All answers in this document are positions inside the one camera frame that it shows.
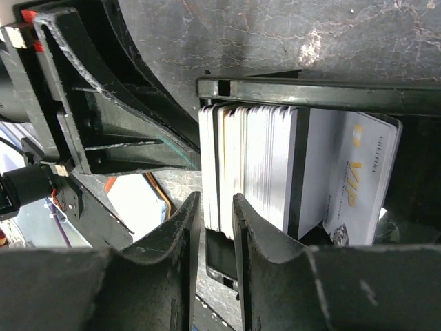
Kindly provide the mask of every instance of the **dark gray surface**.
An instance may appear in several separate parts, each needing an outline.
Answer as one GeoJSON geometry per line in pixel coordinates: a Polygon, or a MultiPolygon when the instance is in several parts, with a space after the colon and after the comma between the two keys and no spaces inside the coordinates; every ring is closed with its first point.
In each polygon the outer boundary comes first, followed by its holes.
{"type": "Polygon", "coordinates": [[[240,302],[236,300],[237,292],[207,276],[205,269],[205,228],[201,232],[199,243],[198,278],[196,293],[204,300],[228,325],[235,330],[242,330],[240,302]]]}
{"type": "Polygon", "coordinates": [[[110,250],[0,251],[3,330],[82,330],[110,250]]]}
{"type": "Polygon", "coordinates": [[[197,331],[232,331],[228,324],[223,321],[210,307],[196,296],[194,302],[193,326],[197,331]]]}
{"type": "Polygon", "coordinates": [[[233,209],[244,330],[439,329],[439,245],[304,246],[233,209]]]}
{"type": "Polygon", "coordinates": [[[303,77],[432,80],[441,1],[119,0],[144,61],[194,117],[194,80],[308,69],[303,77]]]}

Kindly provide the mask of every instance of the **cable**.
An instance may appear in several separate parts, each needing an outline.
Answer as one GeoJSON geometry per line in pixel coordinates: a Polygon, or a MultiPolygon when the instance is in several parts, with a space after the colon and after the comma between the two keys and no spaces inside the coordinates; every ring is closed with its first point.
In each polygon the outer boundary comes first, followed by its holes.
{"type": "Polygon", "coordinates": [[[159,196],[164,200],[165,204],[167,205],[167,218],[170,218],[170,215],[172,214],[172,203],[170,202],[170,199],[165,195],[164,191],[162,191],[161,187],[158,185],[158,182],[153,177],[153,175],[150,172],[147,172],[145,174],[145,177],[147,178],[147,181],[150,183],[150,185],[153,187],[154,190],[156,190],[159,194],[159,196]]]}
{"type": "Polygon", "coordinates": [[[54,204],[62,211],[64,212],[63,207],[61,207],[60,201],[58,201],[57,199],[57,189],[53,188],[52,189],[52,194],[51,194],[52,200],[54,201],[54,204]]]}
{"type": "Polygon", "coordinates": [[[63,237],[64,243],[67,245],[67,247],[72,247],[72,244],[70,243],[69,238],[66,232],[64,231],[63,226],[61,225],[60,219],[58,218],[57,210],[55,209],[54,205],[52,204],[52,202],[50,202],[48,198],[46,198],[45,201],[48,205],[50,213],[52,214],[52,217],[55,220],[57,228],[60,231],[61,236],[63,237]]]}
{"type": "Polygon", "coordinates": [[[5,145],[7,145],[9,148],[12,148],[14,151],[16,151],[17,153],[19,153],[22,157],[25,157],[26,154],[24,151],[22,151],[20,148],[16,147],[16,145],[14,145],[13,143],[11,143],[9,140],[0,137],[0,142],[4,143],[5,145]]]}

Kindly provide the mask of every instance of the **machine part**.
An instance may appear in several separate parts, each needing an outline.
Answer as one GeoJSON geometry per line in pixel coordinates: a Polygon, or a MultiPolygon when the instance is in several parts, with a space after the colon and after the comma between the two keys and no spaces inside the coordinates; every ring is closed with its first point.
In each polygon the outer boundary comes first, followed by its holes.
{"type": "Polygon", "coordinates": [[[241,194],[233,205],[244,330],[441,325],[438,245],[307,248],[260,217],[241,194]],[[428,298],[431,304],[423,304],[428,298]]]}
{"type": "Polygon", "coordinates": [[[275,103],[308,108],[440,116],[441,87],[436,84],[349,83],[303,79],[201,77],[203,99],[275,103]]]}
{"type": "Polygon", "coordinates": [[[55,207],[55,205],[52,202],[50,202],[49,199],[46,199],[46,203],[48,205],[50,215],[52,215],[51,218],[54,219],[55,225],[57,226],[61,236],[63,237],[64,243],[66,244],[67,247],[72,247],[72,244],[70,243],[69,237],[67,236],[66,232],[63,229],[63,226],[61,225],[60,218],[58,217],[59,211],[57,210],[57,207],[55,207]]]}
{"type": "MultiPolygon", "coordinates": [[[[5,52],[4,44],[0,45],[0,52],[5,52]]],[[[0,61],[0,121],[28,122],[28,114],[22,102],[17,100],[14,92],[14,84],[12,84],[3,62],[0,61]]]]}
{"type": "MultiPolygon", "coordinates": [[[[42,152],[31,139],[22,138],[21,145],[36,162],[42,161],[42,152]]],[[[131,231],[73,175],[49,176],[61,209],[90,245],[97,248],[110,245],[120,250],[133,243],[131,231]]]]}
{"type": "Polygon", "coordinates": [[[3,173],[0,176],[0,220],[15,217],[21,206],[50,196],[49,175],[48,167],[41,164],[3,173]]]}
{"type": "Polygon", "coordinates": [[[15,219],[6,219],[0,222],[0,229],[8,238],[9,248],[28,247],[28,243],[15,223],[15,219]]]}
{"type": "Polygon", "coordinates": [[[7,330],[191,330],[200,194],[138,243],[111,249],[1,250],[7,330]]]}
{"type": "Polygon", "coordinates": [[[66,165],[61,165],[61,164],[54,165],[54,173],[62,177],[68,177],[73,169],[74,168],[72,165],[72,159],[70,159],[68,164],[66,165]]]}
{"type": "Polygon", "coordinates": [[[84,174],[200,170],[197,122],[142,61],[117,1],[28,6],[17,5],[23,14],[17,21],[35,28],[46,69],[35,50],[14,48],[8,35],[8,52],[2,57],[16,90],[28,93],[29,87],[33,93],[18,97],[34,101],[27,105],[28,115],[40,140],[49,138],[45,161],[72,158],[84,174]],[[40,82],[44,90],[29,86],[45,74],[45,83],[40,82]],[[42,106],[45,98],[48,107],[42,106]]]}
{"type": "Polygon", "coordinates": [[[5,31],[15,48],[29,48],[35,44],[32,26],[29,23],[13,23],[6,26],[5,31]]]}
{"type": "Polygon", "coordinates": [[[208,276],[237,291],[234,242],[222,232],[206,229],[205,256],[208,276]]]}
{"type": "MultiPolygon", "coordinates": [[[[0,3],[0,26],[6,26],[15,22],[14,5],[23,2],[23,0],[3,0],[0,3]]],[[[0,33],[0,40],[5,41],[0,33]]]]}
{"type": "Polygon", "coordinates": [[[45,161],[56,163],[60,159],[68,159],[68,147],[57,120],[57,110],[62,105],[52,100],[48,93],[36,52],[32,48],[14,48],[4,28],[0,31],[6,46],[6,49],[0,48],[0,56],[14,85],[12,95],[21,103],[34,126],[45,161]]]}

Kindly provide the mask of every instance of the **gray stone surface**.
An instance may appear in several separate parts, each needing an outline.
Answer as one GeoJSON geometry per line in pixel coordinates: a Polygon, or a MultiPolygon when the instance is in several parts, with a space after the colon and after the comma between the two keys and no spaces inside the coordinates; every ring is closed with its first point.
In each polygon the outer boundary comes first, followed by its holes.
{"type": "Polygon", "coordinates": [[[191,192],[202,191],[202,176],[199,171],[165,170],[156,171],[153,175],[175,208],[179,208],[191,192]]]}
{"type": "Polygon", "coordinates": [[[119,0],[144,61],[195,118],[194,80],[306,69],[304,77],[439,81],[440,0],[119,0]]]}

